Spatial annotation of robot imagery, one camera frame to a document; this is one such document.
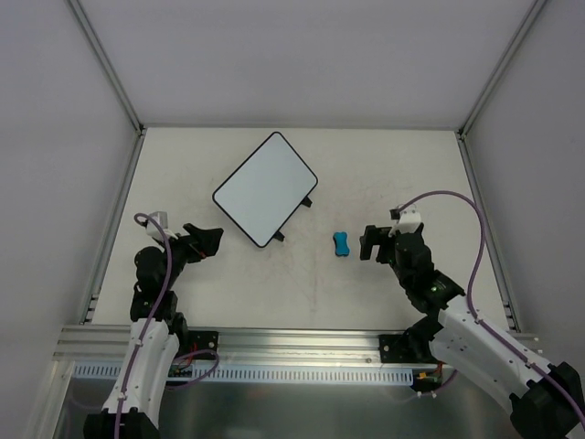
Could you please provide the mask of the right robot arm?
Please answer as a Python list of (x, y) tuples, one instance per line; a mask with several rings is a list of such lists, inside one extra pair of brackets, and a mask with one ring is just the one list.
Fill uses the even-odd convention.
[(368, 225), (359, 242), (361, 260), (388, 265), (424, 315), (406, 331), (415, 359), (454, 367), (506, 411), (523, 438), (565, 438), (584, 424), (579, 373), (566, 362), (550, 363), (470, 308), (461, 286), (434, 267), (421, 228)]

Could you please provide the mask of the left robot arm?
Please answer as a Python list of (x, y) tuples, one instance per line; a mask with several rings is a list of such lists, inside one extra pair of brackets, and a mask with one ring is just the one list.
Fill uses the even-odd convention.
[(138, 213), (135, 221), (154, 240), (133, 259), (136, 282), (130, 309), (130, 339), (122, 367), (110, 395), (83, 424), (86, 438), (157, 438), (162, 399), (170, 369), (182, 360), (211, 359), (219, 365), (215, 348), (201, 347), (191, 339), (186, 318), (177, 309), (172, 287), (189, 264), (217, 254), (223, 229), (200, 229), (191, 223), (175, 234), (165, 221)]

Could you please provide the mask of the blue whiteboard eraser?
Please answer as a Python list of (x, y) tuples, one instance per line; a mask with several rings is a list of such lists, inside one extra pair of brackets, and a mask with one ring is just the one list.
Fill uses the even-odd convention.
[(336, 231), (333, 234), (336, 257), (347, 257), (350, 254), (350, 248), (347, 239), (348, 235), (345, 231)]

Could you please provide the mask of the white whiteboard black frame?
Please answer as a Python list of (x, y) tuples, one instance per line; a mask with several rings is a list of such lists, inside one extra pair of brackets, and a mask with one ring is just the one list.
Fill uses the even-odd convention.
[(318, 177), (280, 132), (271, 133), (213, 192), (214, 203), (259, 248), (282, 241), (282, 226), (312, 206)]

